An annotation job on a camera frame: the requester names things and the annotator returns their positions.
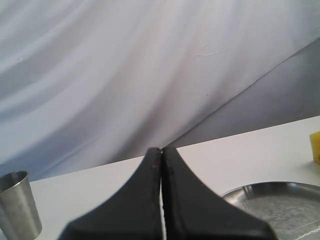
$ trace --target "metal cup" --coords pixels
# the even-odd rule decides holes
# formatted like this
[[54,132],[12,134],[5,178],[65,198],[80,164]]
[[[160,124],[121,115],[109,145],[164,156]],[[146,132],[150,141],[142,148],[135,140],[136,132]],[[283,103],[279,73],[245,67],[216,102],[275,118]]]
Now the metal cup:
[[26,171],[0,177],[0,228],[8,240],[33,240],[42,230]]

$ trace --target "white tabletop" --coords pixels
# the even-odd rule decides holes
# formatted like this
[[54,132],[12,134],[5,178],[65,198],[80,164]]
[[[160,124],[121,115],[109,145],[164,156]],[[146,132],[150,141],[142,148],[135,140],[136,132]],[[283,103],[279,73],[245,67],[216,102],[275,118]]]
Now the white tabletop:
[[[309,140],[309,134],[317,131],[320,116],[185,146],[178,151],[193,172],[219,195],[242,185],[268,181],[320,186],[320,165],[313,162]],[[32,182],[43,224],[36,240],[56,240],[70,220],[112,196],[141,160],[137,157]]]

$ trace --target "metal plate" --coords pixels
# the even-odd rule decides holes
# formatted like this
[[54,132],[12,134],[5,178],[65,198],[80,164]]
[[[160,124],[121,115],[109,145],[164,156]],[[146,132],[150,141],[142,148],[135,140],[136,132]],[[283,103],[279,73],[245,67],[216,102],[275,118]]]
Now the metal plate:
[[267,221],[280,240],[320,240],[320,187],[264,182],[222,195],[227,202]]

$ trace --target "black rubber pad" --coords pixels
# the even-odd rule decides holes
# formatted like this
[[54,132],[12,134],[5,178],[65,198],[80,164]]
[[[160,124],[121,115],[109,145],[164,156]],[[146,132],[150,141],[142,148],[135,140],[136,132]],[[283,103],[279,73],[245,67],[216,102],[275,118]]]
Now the black rubber pad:
[[161,151],[150,148],[126,184],[105,203],[70,222],[59,239],[162,240],[160,163]]
[[266,222],[207,188],[173,147],[163,149],[161,179],[167,240],[277,239]]

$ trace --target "yellow sponge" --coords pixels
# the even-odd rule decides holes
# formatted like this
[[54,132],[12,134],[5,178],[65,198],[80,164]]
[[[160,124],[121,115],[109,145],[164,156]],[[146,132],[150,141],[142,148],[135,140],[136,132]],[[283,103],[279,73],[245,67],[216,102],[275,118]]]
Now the yellow sponge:
[[310,135],[313,159],[320,164],[320,131]]

